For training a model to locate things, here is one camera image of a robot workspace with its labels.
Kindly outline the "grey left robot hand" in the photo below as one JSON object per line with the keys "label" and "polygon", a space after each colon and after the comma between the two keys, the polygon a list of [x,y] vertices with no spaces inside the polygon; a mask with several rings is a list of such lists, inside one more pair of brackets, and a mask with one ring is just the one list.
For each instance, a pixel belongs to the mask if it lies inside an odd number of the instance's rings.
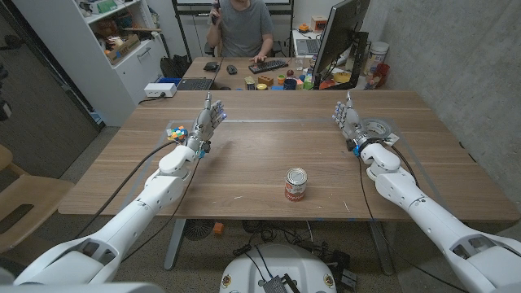
{"label": "grey left robot hand", "polygon": [[212,94],[207,92],[204,107],[195,118],[186,146],[195,152],[209,153],[211,150],[210,139],[214,130],[226,117],[221,100],[213,103]]}

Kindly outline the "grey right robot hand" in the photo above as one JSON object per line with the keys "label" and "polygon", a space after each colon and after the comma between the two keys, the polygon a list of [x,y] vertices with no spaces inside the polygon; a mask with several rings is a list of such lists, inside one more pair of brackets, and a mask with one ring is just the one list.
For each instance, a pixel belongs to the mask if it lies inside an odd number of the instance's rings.
{"label": "grey right robot hand", "polygon": [[362,124],[360,116],[353,107],[350,91],[346,93],[345,103],[336,103],[332,119],[345,137],[348,150],[352,151],[357,157],[370,144],[383,142],[382,138],[371,136]]}

